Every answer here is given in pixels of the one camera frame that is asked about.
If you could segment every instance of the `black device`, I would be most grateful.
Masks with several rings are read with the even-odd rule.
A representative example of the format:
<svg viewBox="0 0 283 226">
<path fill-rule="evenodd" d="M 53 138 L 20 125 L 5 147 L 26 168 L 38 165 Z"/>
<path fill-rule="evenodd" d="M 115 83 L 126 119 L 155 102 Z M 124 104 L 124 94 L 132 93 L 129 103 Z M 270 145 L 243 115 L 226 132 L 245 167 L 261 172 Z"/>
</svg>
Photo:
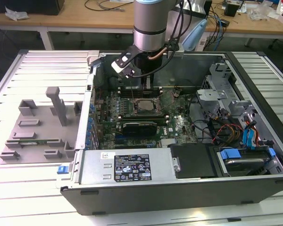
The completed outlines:
<svg viewBox="0 0 283 226">
<path fill-rule="evenodd" d="M 236 15 L 237 10 L 239 9 L 240 4 L 236 2 L 228 2 L 225 7 L 225 16 L 232 16 Z"/>
<path fill-rule="evenodd" d="M 212 5 L 212 0 L 206 0 L 206 2 L 204 3 L 203 8 L 207 16 L 209 14 L 209 9 L 211 8 L 211 5 Z"/>
<path fill-rule="evenodd" d="M 221 19 L 220 22 L 221 22 L 221 26 L 223 27 L 228 27 L 228 25 L 230 25 L 230 22 L 224 19 Z"/>
<path fill-rule="evenodd" d="M 0 0 L 0 13 L 7 7 L 17 12 L 58 15 L 63 5 L 64 0 Z"/>
</svg>

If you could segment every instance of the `power supply label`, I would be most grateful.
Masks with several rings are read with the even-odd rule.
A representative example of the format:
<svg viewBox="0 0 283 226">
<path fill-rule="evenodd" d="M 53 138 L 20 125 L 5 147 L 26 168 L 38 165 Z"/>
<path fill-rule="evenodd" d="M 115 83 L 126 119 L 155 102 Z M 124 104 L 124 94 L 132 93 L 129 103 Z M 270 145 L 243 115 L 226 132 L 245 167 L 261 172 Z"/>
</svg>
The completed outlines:
<svg viewBox="0 0 283 226">
<path fill-rule="evenodd" d="M 152 180 L 148 154 L 115 155 L 114 167 L 116 182 Z"/>
</svg>

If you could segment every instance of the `table leg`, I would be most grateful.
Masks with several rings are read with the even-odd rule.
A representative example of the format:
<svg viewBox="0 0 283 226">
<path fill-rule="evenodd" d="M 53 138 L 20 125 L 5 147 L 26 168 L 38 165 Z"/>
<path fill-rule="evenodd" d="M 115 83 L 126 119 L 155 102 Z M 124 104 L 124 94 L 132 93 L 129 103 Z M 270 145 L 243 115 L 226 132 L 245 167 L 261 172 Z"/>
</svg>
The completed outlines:
<svg viewBox="0 0 283 226">
<path fill-rule="evenodd" d="M 41 35 L 45 49 L 46 50 L 54 50 L 55 48 L 53 47 L 49 31 L 40 30 L 39 33 Z"/>
<path fill-rule="evenodd" d="M 210 32 L 204 32 L 202 34 L 202 37 L 200 38 L 198 44 L 195 47 L 195 51 L 202 52 L 204 49 L 204 46 L 206 45 L 206 41 L 208 37 L 210 36 Z"/>
<path fill-rule="evenodd" d="M 246 40 L 246 42 L 244 43 L 244 45 L 245 45 L 246 47 L 249 47 L 251 41 L 253 41 L 253 38 L 248 38 L 248 39 Z"/>
</svg>

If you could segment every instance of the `electronic equipment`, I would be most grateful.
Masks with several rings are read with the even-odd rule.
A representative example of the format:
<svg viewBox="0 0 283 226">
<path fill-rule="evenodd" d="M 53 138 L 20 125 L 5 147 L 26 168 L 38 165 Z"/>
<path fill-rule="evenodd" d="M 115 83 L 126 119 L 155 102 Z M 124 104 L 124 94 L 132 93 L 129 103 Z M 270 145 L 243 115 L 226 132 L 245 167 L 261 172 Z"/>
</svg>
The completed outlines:
<svg viewBox="0 0 283 226">
<path fill-rule="evenodd" d="M 234 17 L 240 5 L 241 4 L 237 1 L 227 1 L 225 5 L 225 16 Z"/>
<path fill-rule="evenodd" d="M 264 56 L 175 56 L 151 93 L 118 77 L 117 56 L 88 60 L 72 177 L 61 187 L 78 213 L 257 203 L 283 190 L 283 124 L 245 71 L 256 63 L 239 63 Z"/>
<path fill-rule="evenodd" d="M 64 5 L 64 0 L 0 0 L 0 13 L 5 13 L 5 7 L 16 12 L 58 15 Z"/>
</svg>

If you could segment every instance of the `black plastic cover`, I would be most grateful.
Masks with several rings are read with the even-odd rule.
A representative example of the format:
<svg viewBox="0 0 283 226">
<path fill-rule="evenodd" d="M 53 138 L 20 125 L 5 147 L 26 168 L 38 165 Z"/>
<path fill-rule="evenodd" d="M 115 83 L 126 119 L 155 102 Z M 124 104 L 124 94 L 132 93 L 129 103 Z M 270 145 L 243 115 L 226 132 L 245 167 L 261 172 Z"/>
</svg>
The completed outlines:
<svg viewBox="0 0 283 226">
<path fill-rule="evenodd" d="M 216 167 L 213 163 L 215 156 L 209 151 L 210 144 L 183 144 L 171 145 L 171 154 L 177 158 L 180 172 L 175 173 L 176 178 L 216 178 Z"/>
</svg>

